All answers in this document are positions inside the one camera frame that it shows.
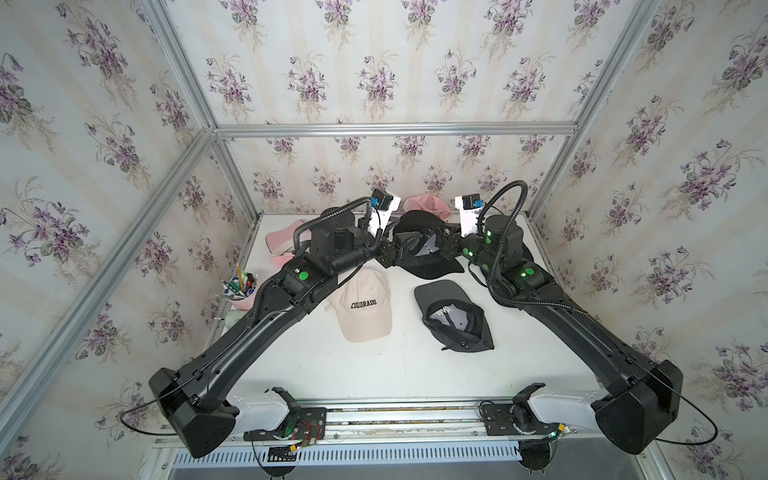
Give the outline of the beige baseball cap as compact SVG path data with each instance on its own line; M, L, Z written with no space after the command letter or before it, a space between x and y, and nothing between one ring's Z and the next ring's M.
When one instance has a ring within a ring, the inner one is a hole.
M328 297L326 311L336 314L344 338L363 343L386 337L392 329L391 292L383 272L362 268Z

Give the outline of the black cap white letter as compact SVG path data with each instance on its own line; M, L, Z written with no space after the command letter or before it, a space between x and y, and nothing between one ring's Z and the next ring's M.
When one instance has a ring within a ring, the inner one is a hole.
M530 262L530 263L535 262L534 256L530 248L525 243L522 244L522 259L525 262Z

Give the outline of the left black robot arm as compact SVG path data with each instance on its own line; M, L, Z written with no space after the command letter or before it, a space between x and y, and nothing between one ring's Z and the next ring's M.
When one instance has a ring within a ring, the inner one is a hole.
M230 392L283 333L368 261L387 258L385 234L399 204L399 197L375 190L298 225L292 258L261 283L245 315L197 357L151 376L153 404L193 458L210 454L237 431L284 427L291 411L285 390L267 390L255 408L238 406Z

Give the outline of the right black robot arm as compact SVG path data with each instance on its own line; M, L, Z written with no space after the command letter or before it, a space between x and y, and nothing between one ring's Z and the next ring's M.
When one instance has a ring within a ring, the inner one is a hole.
M683 374L669 360L656 362L623 342L575 303L544 267L525 254L517 224L528 185L515 180L489 201L458 196L460 223L442 238L448 251L476 266L473 277L499 305L523 311L554 333L595 375L597 390L559 390L532 383L508 408L508 424L521 435L564 425L597 430L614 446L639 454L678 417Z

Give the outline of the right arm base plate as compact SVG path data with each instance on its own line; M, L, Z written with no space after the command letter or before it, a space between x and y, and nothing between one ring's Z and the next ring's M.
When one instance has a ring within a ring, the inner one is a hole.
M563 424L538 420L529 407L518 403L481 401L478 413L488 436L540 435L549 439L558 438L566 430Z

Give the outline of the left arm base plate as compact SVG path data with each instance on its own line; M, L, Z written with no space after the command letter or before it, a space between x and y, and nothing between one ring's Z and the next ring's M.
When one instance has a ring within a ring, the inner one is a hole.
M243 434L245 441L289 441L293 444L310 445L325 436L328 409L324 407L299 407L290 412L274 430L252 430Z

